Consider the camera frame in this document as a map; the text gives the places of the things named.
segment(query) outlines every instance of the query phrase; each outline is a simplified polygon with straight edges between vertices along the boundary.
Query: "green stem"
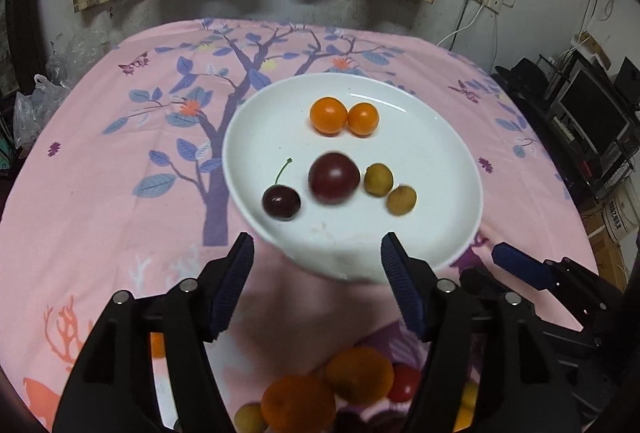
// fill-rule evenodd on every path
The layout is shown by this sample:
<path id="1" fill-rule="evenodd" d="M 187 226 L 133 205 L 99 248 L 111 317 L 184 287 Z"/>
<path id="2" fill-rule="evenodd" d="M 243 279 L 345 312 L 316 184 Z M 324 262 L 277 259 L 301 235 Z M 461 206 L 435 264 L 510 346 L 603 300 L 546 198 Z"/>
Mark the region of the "green stem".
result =
<path id="1" fill-rule="evenodd" d="M 290 159 L 290 158 L 288 158 L 287 161 L 284 162 L 284 166 L 282 166 L 282 169 L 280 170 L 280 173 L 278 173 L 278 176 L 276 177 L 276 181 L 273 183 L 274 185 L 278 183 L 278 180 L 280 178 L 280 175 L 282 175 L 282 172 L 284 171 L 284 168 L 286 168 L 292 162 L 293 162 L 293 159 Z"/>

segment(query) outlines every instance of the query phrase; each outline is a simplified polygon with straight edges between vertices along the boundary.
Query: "table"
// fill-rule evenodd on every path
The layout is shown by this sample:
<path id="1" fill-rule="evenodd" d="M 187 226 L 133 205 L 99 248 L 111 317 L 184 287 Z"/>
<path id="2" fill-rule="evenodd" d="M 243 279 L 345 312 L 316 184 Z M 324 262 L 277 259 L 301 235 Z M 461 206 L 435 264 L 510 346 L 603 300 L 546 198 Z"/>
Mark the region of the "table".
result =
<path id="1" fill-rule="evenodd" d="M 110 296 L 165 292 L 251 232 L 220 167 L 242 102 L 294 74 L 341 72 L 416 95 L 460 133 L 478 162 L 484 215 L 468 251 L 439 275 L 485 262 L 578 328 L 549 295 L 492 265 L 508 241 L 540 260 L 595 269 L 580 217 L 545 149 L 478 66 L 417 38 L 290 23 L 203 19 L 168 24 L 115 47 L 76 86 L 36 142 L 0 225 L 0 364 L 51 428 L 68 373 Z M 207 347 L 231 413 L 284 373 L 307 372 L 397 321 L 386 286 L 303 272 L 256 238 L 254 268 L 231 326 Z M 166 365 L 154 362 L 166 424 Z"/>

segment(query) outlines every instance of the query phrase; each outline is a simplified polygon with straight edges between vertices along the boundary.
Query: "silver screw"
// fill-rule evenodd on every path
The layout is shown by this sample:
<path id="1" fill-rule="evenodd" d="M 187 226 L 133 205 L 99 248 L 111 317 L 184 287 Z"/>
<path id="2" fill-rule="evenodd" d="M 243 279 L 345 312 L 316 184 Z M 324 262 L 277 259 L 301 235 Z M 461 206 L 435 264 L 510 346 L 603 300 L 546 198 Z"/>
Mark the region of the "silver screw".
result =
<path id="1" fill-rule="evenodd" d="M 122 305 L 124 302 L 126 302 L 129 299 L 129 293 L 126 290 L 118 290 L 114 295 L 113 295 L 113 302 L 116 305 Z"/>
<path id="2" fill-rule="evenodd" d="M 198 288 L 198 282 L 194 278 L 187 278 L 180 281 L 180 290 L 182 292 L 193 292 Z"/>
<path id="3" fill-rule="evenodd" d="M 516 292 L 507 292 L 507 294 L 504 295 L 504 300 L 514 306 L 522 303 L 522 297 L 520 297 L 520 294 L 516 294 Z"/>
<path id="4" fill-rule="evenodd" d="M 436 283 L 436 287 L 438 288 L 438 290 L 441 290 L 442 292 L 445 292 L 447 294 L 449 294 L 450 292 L 453 292 L 456 289 L 456 284 L 453 283 L 450 279 L 438 279 L 438 282 Z"/>

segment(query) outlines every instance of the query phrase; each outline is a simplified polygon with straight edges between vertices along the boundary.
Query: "red tomato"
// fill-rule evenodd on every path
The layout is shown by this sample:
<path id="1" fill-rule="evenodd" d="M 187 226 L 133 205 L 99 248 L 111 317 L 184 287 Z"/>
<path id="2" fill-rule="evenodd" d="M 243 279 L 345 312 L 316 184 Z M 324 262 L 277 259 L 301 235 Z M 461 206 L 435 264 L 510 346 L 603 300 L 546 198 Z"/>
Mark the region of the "red tomato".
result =
<path id="1" fill-rule="evenodd" d="M 394 384 L 386 394 L 391 402 L 409 402 L 418 391 L 422 372 L 407 365 L 394 365 Z"/>

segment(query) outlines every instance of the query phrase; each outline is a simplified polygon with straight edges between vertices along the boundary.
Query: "white bucket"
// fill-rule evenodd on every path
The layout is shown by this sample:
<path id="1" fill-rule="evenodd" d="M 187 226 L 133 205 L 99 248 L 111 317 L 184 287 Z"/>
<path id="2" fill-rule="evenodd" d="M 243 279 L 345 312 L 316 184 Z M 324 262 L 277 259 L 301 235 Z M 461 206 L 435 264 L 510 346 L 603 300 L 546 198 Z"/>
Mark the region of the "white bucket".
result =
<path id="1" fill-rule="evenodd" d="M 604 224 L 611 239 L 618 243 L 640 225 L 640 198 L 631 178 L 607 199 L 602 209 Z"/>

